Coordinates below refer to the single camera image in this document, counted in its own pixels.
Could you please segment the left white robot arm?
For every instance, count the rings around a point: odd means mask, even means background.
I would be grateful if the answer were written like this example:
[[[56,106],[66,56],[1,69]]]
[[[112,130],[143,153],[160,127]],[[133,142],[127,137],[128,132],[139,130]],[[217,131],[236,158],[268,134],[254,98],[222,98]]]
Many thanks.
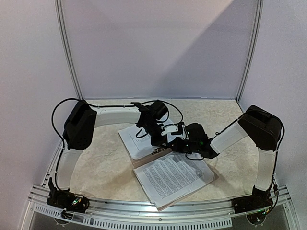
[[[161,119],[168,113],[167,106],[160,100],[150,105],[90,105],[84,100],[78,101],[64,124],[63,151],[53,177],[58,189],[53,193],[53,201],[61,208],[71,204],[70,195],[64,191],[69,189],[76,162],[82,151],[91,145],[96,127],[135,124],[150,136],[152,146],[159,147],[167,143],[167,136],[162,135]]]

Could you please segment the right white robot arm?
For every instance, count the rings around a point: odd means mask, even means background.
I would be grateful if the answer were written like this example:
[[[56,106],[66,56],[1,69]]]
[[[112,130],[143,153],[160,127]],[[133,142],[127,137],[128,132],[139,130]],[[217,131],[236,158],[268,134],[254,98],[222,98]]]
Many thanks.
[[[258,191],[249,197],[248,205],[252,209],[258,209],[266,202],[264,191],[267,191],[273,182],[277,154],[284,137],[284,125],[277,116],[251,105],[213,138],[207,136],[200,124],[191,124],[187,129],[187,137],[175,138],[169,143],[169,147],[178,153],[198,153],[206,159],[216,158],[242,139],[250,138],[258,149],[259,161],[254,185]]]

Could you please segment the metal folder clip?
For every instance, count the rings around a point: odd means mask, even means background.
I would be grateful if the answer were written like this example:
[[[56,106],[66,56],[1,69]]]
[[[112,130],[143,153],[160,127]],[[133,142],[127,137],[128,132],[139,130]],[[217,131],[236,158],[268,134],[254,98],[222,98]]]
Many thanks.
[[[152,152],[152,155],[164,156],[164,155],[168,154],[169,152],[170,152],[169,148],[160,147],[160,148],[154,149],[153,152]]]

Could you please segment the right aluminium frame post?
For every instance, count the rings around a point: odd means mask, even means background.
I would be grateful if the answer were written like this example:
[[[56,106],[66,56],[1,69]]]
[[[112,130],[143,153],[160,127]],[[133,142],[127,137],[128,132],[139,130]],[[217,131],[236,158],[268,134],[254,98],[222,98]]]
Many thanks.
[[[254,19],[253,19],[252,30],[251,30],[250,42],[249,42],[249,47],[248,47],[247,59],[246,59],[245,65],[244,65],[241,82],[239,84],[237,94],[236,94],[236,102],[238,104],[240,103],[240,101],[242,99],[244,89],[245,89],[245,85],[247,83],[249,71],[250,71],[250,68],[251,68],[253,56],[254,56],[254,53],[255,53],[257,38],[258,38],[258,34],[259,34],[259,29],[260,29],[263,3],[264,3],[263,0],[257,1]]]

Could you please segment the sparse printed paper sheet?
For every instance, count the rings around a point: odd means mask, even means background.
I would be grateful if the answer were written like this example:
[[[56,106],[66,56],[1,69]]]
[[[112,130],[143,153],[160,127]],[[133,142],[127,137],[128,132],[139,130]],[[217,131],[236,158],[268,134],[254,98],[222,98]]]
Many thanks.
[[[150,135],[145,135],[145,130],[137,128],[136,125],[122,129],[118,134],[132,160],[140,160],[150,156],[154,149],[160,148],[152,146]]]

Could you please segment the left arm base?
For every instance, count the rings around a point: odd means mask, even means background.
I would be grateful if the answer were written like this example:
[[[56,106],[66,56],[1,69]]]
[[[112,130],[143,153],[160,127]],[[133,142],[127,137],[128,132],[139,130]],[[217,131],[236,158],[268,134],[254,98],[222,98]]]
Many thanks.
[[[83,195],[71,193],[69,190],[58,190],[49,178],[48,186],[50,189],[47,205],[64,209],[66,211],[85,213],[89,208],[90,201]]]

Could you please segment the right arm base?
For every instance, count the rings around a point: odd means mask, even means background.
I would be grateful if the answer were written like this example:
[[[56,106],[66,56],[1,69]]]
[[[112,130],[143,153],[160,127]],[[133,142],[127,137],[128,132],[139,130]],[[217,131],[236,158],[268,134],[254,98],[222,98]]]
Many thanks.
[[[276,201],[273,202],[271,197],[271,188],[273,188],[274,194],[276,195]],[[263,210],[268,207],[269,210],[265,211],[264,214],[268,214],[277,205],[279,197],[278,185],[271,183],[269,188],[265,191],[257,189],[256,186],[252,188],[252,194],[231,199],[231,205],[235,213],[249,212],[253,210]]]

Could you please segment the aluminium front rail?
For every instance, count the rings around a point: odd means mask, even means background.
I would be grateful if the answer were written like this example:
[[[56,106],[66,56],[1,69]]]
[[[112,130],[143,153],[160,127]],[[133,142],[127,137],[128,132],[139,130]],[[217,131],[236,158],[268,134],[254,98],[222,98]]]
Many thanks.
[[[299,224],[287,188],[279,188],[277,206],[251,224],[246,213],[235,213],[230,199],[179,202],[159,212],[149,202],[94,198],[86,213],[71,220],[46,204],[49,191],[34,185],[27,199],[21,230],[298,230]]]

